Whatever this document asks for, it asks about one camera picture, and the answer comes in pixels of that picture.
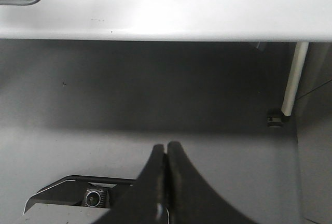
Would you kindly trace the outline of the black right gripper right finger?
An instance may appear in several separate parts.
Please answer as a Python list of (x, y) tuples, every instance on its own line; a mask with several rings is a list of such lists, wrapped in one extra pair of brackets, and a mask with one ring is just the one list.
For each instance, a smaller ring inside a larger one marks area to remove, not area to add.
[(168, 143), (167, 158), (171, 223), (255, 223), (208, 184), (180, 142)]

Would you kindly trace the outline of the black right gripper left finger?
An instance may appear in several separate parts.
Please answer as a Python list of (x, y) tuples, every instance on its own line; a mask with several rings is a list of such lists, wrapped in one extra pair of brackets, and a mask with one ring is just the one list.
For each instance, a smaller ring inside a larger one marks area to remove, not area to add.
[(95, 223), (163, 223), (165, 193), (164, 146), (153, 146), (133, 186)]

